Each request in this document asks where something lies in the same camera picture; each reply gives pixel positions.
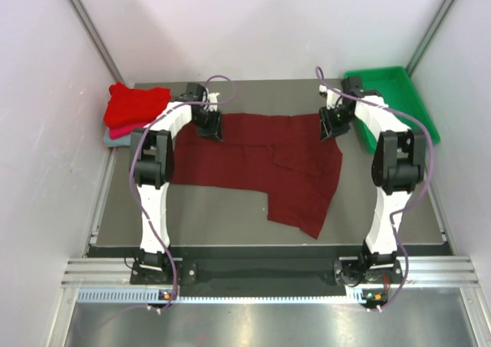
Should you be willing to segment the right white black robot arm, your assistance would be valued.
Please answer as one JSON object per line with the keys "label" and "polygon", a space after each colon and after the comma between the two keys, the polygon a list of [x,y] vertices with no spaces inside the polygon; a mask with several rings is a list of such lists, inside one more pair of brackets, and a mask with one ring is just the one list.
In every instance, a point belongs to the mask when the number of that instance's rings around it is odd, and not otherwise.
{"label": "right white black robot arm", "polygon": [[382,94],[364,88],[359,77],[345,78],[339,89],[322,82],[319,94],[325,98],[319,110],[322,140],[346,134],[351,122],[358,120],[377,141],[371,164],[377,190],[371,228],[355,260],[336,262],[337,281],[350,287],[397,281],[401,277],[398,230],[404,208],[423,181],[426,136],[400,121]]}

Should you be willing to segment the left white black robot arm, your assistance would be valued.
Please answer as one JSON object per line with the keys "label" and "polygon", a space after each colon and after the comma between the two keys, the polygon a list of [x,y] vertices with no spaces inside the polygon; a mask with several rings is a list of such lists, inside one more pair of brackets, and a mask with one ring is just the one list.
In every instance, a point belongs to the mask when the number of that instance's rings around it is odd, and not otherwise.
{"label": "left white black robot arm", "polygon": [[172,285],[177,279],[166,223],[166,196],[175,170],[174,139],[186,125],[194,124],[199,136],[222,141],[217,97],[205,85],[188,83],[155,121],[130,134],[130,189],[142,221],[130,278],[133,285]]}

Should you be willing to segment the dark red t shirt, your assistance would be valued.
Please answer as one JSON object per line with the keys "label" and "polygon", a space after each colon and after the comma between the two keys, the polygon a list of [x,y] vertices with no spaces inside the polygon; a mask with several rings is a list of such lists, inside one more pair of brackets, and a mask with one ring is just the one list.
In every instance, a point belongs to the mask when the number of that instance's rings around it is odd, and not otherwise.
{"label": "dark red t shirt", "polygon": [[223,141],[185,126],[175,140],[174,184],[251,190],[268,197],[270,221],[317,239],[338,187],[343,155],[320,139],[316,114],[226,114]]}

